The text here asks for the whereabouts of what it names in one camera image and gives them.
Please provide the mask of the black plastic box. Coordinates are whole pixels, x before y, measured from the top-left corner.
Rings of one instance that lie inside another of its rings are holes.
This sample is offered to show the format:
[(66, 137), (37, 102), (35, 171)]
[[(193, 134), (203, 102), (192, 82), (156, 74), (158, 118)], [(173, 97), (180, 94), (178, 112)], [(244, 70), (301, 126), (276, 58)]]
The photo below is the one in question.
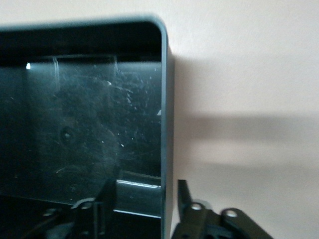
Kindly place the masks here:
[(0, 239), (116, 179), (106, 239), (169, 239), (174, 59), (151, 15), (0, 25)]

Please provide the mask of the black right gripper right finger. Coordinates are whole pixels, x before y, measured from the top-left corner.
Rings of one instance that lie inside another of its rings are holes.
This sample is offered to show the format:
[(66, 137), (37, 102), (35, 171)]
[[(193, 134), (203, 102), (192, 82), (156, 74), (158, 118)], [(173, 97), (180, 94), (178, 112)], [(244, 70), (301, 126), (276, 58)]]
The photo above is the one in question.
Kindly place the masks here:
[(242, 210), (220, 214), (192, 199), (186, 180), (177, 182), (179, 223), (171, 239), (274, 239)]

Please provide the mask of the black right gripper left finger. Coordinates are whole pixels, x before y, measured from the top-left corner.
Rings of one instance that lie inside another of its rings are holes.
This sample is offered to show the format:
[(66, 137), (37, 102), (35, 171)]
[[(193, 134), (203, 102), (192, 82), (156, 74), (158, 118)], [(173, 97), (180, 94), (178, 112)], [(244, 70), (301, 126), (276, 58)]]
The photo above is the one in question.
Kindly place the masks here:
[(45, 239), (106, 239), (117, 198), (116, 179), (108, 179), (95, 198), (79, 200), (55, 225), (45, 230)]

